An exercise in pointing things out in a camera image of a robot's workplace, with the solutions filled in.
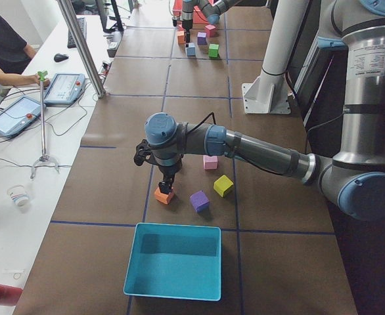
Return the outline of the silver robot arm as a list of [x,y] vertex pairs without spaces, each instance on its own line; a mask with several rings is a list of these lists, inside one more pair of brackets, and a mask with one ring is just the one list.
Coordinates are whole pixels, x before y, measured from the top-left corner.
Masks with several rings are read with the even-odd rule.
[[177,122],[151,115],[136,147],[137,165],[162,172],[171,191],[186,154],[239,159],[318,190],[343,213],[361,221],[385,216],[385,1],[322,1],[318,46],[348,51],[340,150],[332,157],[300,153],[206,120]]
[[208,0],[183,0],[181,11],[182,27],[188,32],[193,28],[195,7],[200,9],[200,12],[206,17],[209,24],[216,25],[219,22],[220,16],[238,3],[240,3],[240,0],[219,0],[214,4],[211,4]]

